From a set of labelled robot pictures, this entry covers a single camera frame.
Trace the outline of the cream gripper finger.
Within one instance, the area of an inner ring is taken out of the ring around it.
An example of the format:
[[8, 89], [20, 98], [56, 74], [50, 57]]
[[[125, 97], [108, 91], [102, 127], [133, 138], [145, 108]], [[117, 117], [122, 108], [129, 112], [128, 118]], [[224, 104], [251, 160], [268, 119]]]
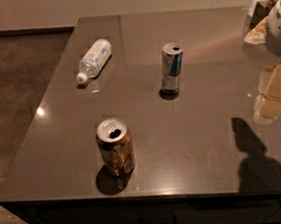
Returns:
[[281, 62], [260, 73], [254, 108], [256, 121], [275, 120], [281, 113]]

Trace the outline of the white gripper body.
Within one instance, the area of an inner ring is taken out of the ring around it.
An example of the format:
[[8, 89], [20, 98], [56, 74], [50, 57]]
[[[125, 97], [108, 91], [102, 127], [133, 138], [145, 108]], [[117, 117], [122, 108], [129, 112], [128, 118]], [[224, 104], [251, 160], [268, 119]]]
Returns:
[[281, 57], [281, 0], [275, 3], [275, 6], [268, 14], [266, 22], [266, 49]]

